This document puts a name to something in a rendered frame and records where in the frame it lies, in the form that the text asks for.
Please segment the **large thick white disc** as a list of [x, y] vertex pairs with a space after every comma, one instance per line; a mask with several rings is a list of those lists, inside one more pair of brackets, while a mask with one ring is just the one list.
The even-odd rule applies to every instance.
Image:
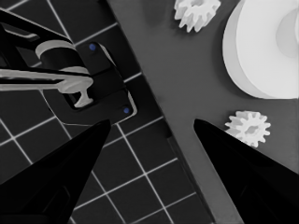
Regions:
[[299, 98], [299, 0], [240, 0], [222, 38], [228, 75], [260, 99]]

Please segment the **small white toothed gear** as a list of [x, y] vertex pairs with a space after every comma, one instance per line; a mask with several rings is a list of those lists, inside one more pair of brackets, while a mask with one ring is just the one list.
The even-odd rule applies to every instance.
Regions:
[[199, 32], [211, 22], [220, 6], [221, 0], [176, 0], [174, 19], [179, 21], [178, 27], [186, 27], [188, 33]]
[[267, 116], [254, 111], [236, 111], [225, 123], [226, 132], [242, 143], [257, 148], [260, 143], [265, 143], [266, 136], [270, 135], [268, 129], [271, 124]]

